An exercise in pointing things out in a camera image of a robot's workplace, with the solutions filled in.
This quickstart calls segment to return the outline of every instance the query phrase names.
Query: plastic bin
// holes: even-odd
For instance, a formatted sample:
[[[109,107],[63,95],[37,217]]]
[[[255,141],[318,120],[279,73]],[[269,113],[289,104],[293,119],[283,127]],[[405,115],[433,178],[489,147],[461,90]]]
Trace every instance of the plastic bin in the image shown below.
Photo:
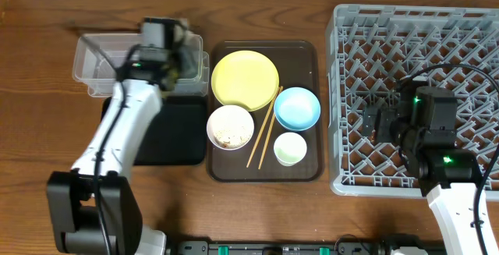
[[[85,36],[98,44],[111,57],[116,66],[120,66],[125,61],[128,50],[141,41],[139,34],[86,34]],[[210,61],[208,53],[203,52],[201,36],[191,37],[188,48],[192,50],[197,74],[184,75],[184,78],[181,75],[171,95],[205,96],[208,92]],[[90,96],[109,97],[112,95],[115,72],[101,55],[90,50],[83,41],[78,40],[73,79],[85,83]]]
[[[421,197],[391,143],[362,137],[367,105],[394,105],[395,80],[437,63],[467,63],[499,79],[499,9],[338,5],[326,29],[330,187],[339,195]],[[497,92],[474,72],[436,69],[430,84],[455,92],[458,147],[484,172],[497,146]],[[499,200],[499,165],[486,189]]]

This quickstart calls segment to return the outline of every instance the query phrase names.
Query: white bowl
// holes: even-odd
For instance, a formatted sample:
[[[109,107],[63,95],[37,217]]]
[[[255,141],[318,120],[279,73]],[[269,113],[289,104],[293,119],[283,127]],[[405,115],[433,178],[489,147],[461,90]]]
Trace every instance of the white bowl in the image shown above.
[[[274,154],[281,165],[295,165],[305,157],[305,139],[297,133],[283,133],[275,140]]]
[[[249,112],[239,106],[226,105],[213,112],[206,132],[213,145],[222,150],[237,150],[250,140],[255,125]]]

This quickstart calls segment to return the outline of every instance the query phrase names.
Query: wooden table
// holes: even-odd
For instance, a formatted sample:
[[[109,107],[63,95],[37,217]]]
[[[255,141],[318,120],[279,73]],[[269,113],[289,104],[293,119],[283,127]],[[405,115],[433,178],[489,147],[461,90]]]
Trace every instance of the wooden table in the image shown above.
[[[327,106],[324,33],[341,3],[499,8],[499,0],[11,0],[0,26],[0,253],[57,253],[45,184],[53,171],[69,170],[99,123],[101,100],[73,80],[77,39],[62,24],[185,17],[208,52],[223,40],[306,40],[317,50]],[[173,239],[321,243],[404,232],[441,240],[425,200],[338,197],[327,170],[311,183],[224,184],[205,164],[137,167],[132,188],[145,223]],[[488,208],[499,238],[499,204]]]

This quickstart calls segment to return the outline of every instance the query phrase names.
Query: green light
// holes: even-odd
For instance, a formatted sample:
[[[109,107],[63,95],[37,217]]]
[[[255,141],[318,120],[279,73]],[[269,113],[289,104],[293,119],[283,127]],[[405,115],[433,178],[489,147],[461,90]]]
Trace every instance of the green light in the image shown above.
[[[453,160],[449,156],[445,156],[444,163],[449,163],[449,162],[453,162]]]

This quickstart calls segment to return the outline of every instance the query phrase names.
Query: chopstick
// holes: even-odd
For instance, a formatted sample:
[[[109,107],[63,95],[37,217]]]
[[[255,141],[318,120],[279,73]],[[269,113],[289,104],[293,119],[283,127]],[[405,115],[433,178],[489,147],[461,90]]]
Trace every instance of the chopstick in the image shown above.
[[[278,95],[282,92],[282,87],[279,89]],[[271,125],[268,127],[267,139],[265,139],[264,151],[262,152],[262,157],[260,158],[260,164],[258,165],[258,170],[262,167],[262,163],[264,162],[265,152],[267,151],[268,140],[271,138],[272,126],[274,125],[275,113],[272,112],[272,120]]]
[[[253,149],[251,150],[251,155],[249,156],[248,164],[246,165],[246,168],[248,168],[251,164],[251,159],[253,158],[253,155],[255,154],[255,150],[257,149],[258,142],[260,142],[260,138],[262,137],[262,133],[264,132],[265,124],[267,124],[267,119],[269,114],[272,111],[272,107],[274,107],[275,99],[278,97],[278,95],[282,92],[283,87],[279,87],[277,94],[274,96],[274,99],[271,101],[271,105],[268,107],[267,114],[265,115],[264,123],[260,127],[260,132],[258,133],[257,136],[257,141],[255,141],[255,145],[253,146]]]

